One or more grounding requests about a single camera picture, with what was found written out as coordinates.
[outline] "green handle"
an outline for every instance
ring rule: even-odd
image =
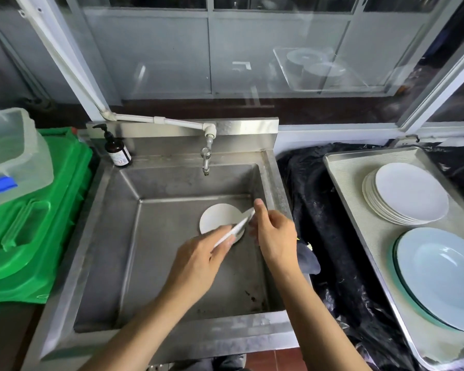
[[[9,230],[3,236],[0,244],[4,251],[7,252],[14,247],[24,246],[33,242],[37,236],[38,229],[41,227],[49,211],[49,201],[30,200],[19,211]]]

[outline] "stainless steel sink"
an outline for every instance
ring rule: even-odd
[[[140,125],[110,125],[136,158],[124,169],[102,160],[22,370],[77,370],[158,294],[177,248],[199,234],[210,205],[245,211],[261,198],[290,216],[272,152],[277,126],[278,120],[217,123],[204,176],[201,135],[143,137]],[[152,363],[295,346],[260,249],[245,233]]]
[[[217,203],[242,212],[265,199],[256,164],[214,166],[209,176],[195,167],[151,167],[136,161],[112,169],[93,232],[93,257],[74,324],[76,332],[120,327],[156,297],[177,248],[199,234],[202,213]],[[261,251],[246,233],[223,262],[210,291],[183,321],[281,311]]]

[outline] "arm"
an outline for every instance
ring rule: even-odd
[[[308,370],[369,371],[370,367],[304,278],[297,262],[294,223],[260,199],[252,233],[272,272]]]
[[[213,249],[231,226],[192,238],[177,251],[161,293],[79,371],[143,371],[177,322],[211,287],[235,237]]]

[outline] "soap dispenser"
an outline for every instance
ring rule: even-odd
[[[107,130],[107,126],[105,124],[93,126],[93,129],[101,129],[105,132],[104,136],[107,141],[105,143],[105,150],[108,152],[110,158],[117,167],[126,167],[127,165],[130,165],[132,157],[130,157],[130,153],[124,142],[120,139],[116,139],[113,134]]]

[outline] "bottle label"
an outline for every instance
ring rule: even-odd
[[[115,153],[108,153],[113,161],[113,163],[118,166],[122,167],[125,164],[130,162],[130,154],[127,148],[124,146],[123,151],[115,152]]]

